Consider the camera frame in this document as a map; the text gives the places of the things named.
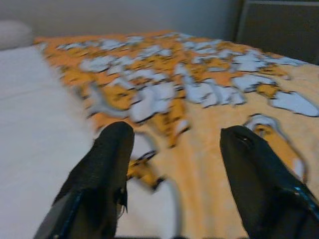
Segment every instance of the patterned blanket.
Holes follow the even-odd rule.
[[[118,120],[134,127],[129,180],[151,198],[167,179],[177,185],[172,236],[245,235],[219,150],[223,127],[263,137],[319,196],[318,66],[177,32],[41,37],[36,45],[94,130]]]

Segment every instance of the white wall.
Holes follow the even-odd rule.
[[[0,0],[0,19],[20,19],[37,35],[173,29],[232,39],[239,0]]]

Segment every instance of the bed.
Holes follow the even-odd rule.
[[[136,134],[117,236],[244,237],[219,150],[232,125],[267,140],[319,196],[318,66],[165,31],[40,37],[0,52],[0,75],[0,238],[31,238],[119,120]]]

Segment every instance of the pillow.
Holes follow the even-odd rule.
[[[0,21],[0,50],[30,46],[32,43],[31,27],[20,21]]]

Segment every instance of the blanket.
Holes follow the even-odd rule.
[[[119,235],[165,224],[153,236],[245,236],[219,149],[221,128],[232,125],[263,137],[319,196],[318,66],[170,31],[35,44],[95,132],[119,120],[135,129],[128,181],[129,197],[139,196]]]

